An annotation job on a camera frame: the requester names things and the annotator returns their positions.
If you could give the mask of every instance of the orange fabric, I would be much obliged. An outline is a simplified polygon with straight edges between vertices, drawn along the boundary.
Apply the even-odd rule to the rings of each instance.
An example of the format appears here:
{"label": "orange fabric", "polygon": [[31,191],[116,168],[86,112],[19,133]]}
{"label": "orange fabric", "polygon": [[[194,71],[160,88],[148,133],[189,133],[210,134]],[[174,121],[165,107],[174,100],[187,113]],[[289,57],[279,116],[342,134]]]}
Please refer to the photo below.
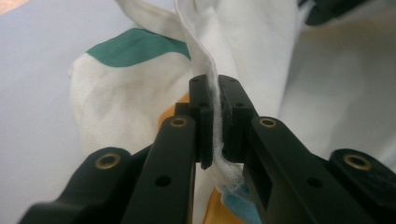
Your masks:
{"label": "orange fabric", "polygon": [[204,224],[243,224],[239,217],[234,215],[221,203],[221,194],[213,189],[206,208]]}
{"label": "orange fabric", "polygon": [[[184,95],[178,103],[188,103],[190,101],[190,96],[188,94]],[[163,121],[169,117],[174,116],[175,114],[175,105],[172,105],[169,109],[167,109],[161,115],[158,128],[160,129]],[[209,202],[206,207],[206,214],[204,219],[204,224],[244,224],[245,222],[236,217],[230,210],[228,210],[221,203],[221,194],[213,189],[212,194],[210,195]]]}

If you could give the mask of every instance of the gray surface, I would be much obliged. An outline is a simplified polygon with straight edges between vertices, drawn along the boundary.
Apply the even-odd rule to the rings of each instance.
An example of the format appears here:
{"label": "gray surface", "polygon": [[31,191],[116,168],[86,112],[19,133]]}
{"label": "gray surface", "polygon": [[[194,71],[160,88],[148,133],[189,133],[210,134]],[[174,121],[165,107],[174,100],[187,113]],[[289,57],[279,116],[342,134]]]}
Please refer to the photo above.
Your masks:
{"label": "gray surface", "polygon": [[115,1],[30,1],[0,17],[0,223],[55,199],[84,160],[68,68],[131,25]]}

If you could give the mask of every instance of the fabric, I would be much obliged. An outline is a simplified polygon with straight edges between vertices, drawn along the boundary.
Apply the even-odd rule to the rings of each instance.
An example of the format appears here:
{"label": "fabric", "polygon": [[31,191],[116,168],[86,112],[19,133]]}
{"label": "fabric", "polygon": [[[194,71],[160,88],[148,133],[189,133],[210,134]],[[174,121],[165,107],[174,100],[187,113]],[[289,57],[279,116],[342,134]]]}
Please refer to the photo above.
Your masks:
{"label": "fabric", "polygon": [[206,74],[214,154],[206,172],[197,169],[194,223],[210,214],[213,185],[240,219],[261,222],[241,166],[221,154],[218,75],[237,78],[260,115],[284,120],[313,153],[328,158],[353,147],[395,169],[394,14],[307,29],[298,39],[310,2],[298,8],[294,1],[176,0],[176,13],[145,1],[118,3],[140,28],[88,50],[71,69],[82,144],[88,153],[134,153],[151,144],[188,80]]}

